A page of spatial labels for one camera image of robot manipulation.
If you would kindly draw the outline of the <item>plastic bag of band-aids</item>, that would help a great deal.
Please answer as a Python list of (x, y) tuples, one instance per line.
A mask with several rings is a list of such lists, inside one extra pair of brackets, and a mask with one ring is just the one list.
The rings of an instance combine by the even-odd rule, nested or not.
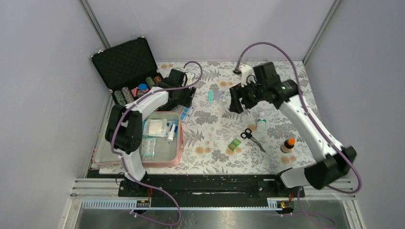
[(155, 155), (156, 138), (147, 137), (142, 139), (140, 154), (143, 157), (152, 157)]

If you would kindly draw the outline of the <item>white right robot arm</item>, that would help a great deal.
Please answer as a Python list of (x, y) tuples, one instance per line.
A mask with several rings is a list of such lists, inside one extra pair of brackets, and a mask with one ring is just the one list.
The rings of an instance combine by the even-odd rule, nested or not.
[(243, 64), (233, 72), (241, 82), (230, 88), (229, 110), (240, 114), (261, 101), (274, 105), (296, 128), (315, 160), (313, 165), (280, 172), (274, 183), (276, 194), (285, 197), (299, 186), (322, 189), (348, 174), (357, 156), (355, 149), (344, 146), (323, 126), (295, 81), (281, 81), (272, 62), (255, 67)]

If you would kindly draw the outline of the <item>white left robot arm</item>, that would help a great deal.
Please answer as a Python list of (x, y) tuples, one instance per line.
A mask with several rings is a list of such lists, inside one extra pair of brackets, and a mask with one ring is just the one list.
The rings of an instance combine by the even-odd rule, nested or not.
[(168, 77), (139, 99), (125, 105), (116, 104), (111, 109), (105, 140), (110, 143), (111, 152), (122, 162), (125, 177), (131, 180), (129, 188), (136, 196), (143, 196), (148, 191), (147, 181), (143, 180), (146, 170), (140, 156), (143, 122), (170, 101), (176, 105), (192, 101), (194, 86), (199, 80), (194, 73), (173, 69)]

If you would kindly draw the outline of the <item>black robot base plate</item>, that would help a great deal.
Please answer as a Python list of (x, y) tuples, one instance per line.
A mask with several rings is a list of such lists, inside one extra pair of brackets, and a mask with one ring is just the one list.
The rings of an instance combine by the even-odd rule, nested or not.
[(120, 182), (118, 196), (145, 198), (152, 207), (174, 207), (171, 194), (184, 208), (267, 207), (267, 199), (289, 200), (305, 196), (298, 187), (286, 188), (276, 175), (146, 175), (150, 190), (128, 179)]

